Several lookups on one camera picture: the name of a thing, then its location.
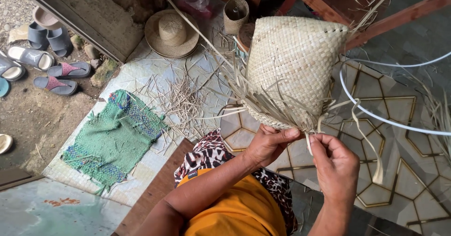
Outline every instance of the stone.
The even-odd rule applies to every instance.
[[[16,43],[28,39],[28,26],[22,25],[9,32],[8,43]]]
[[[100,60],[100,59],[94,59],[94,60],[91,60],[91,66],[92,66],[95,70],[97,70],[97,68],[98,68],[101,64],[102,64],[102,60]]]
[[[116,68],[119,66],[118,62],[108,58],[96,70],[96,73],[91,77],[91,84],[95,87],[101,88],[108,83]]]
[[[74,49],[80,51],[83,49],[83,39],[82,37],[78,36],[78,35],[73,35],[70,38],[70,41],[72,42],[72,45],[74,46]]]
[[[97,48],[94,48],[93,45],[88,44],[85,46],[85,53],[87,55],[87,57],[91,58],[91,59],[98,59],[100,58],[100,52],[99,50],[97,50]]]

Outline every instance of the yellow shirt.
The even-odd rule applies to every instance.
[[[209,170],[200,169],[198,175]],[[186,176],[179,185],[187,181]],[[286,231],[277,203],[260,182],[248,175],[223,193],[210,208],[193,217],[184,235],[285,236]]]

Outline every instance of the fingernail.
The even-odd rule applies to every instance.
[[[297,135],[299,135],[299,129],[291,128],[291,129],[288,130],[288,136],[289,137],[295,137]]]

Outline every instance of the green woven mat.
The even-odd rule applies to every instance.
[[[163,117],[153,113],[138,97],[117,90],[98,115],[91,113],[75,137],[75,143],[63,152],[62,160],[95,179],[109,191],[126,179],[152,143],[169,127]]]

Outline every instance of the gravel ground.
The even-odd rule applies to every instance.
[[[30,0],[0,0],[0,50],[7,52],[11,46],[29,47],[26,40],[8,44],[7,30],[30,24],[34,7]],[[69,59],[56,57],[50,47],[47,52],[55,57],[56,63],[90,60],[83,50],[74,50]],[[34,87],[33,79],[46,73],[29,66],[25,68],[24,77],[10,82],[11,91],[0,99],[0,134],[11,135],[14,139],[13,147],[0,155],[0,170],[20,167],[37,175],[91,110],[101,89],[90,84],[90,77],[72,79],[79,84],[79,92],[63,97]]]

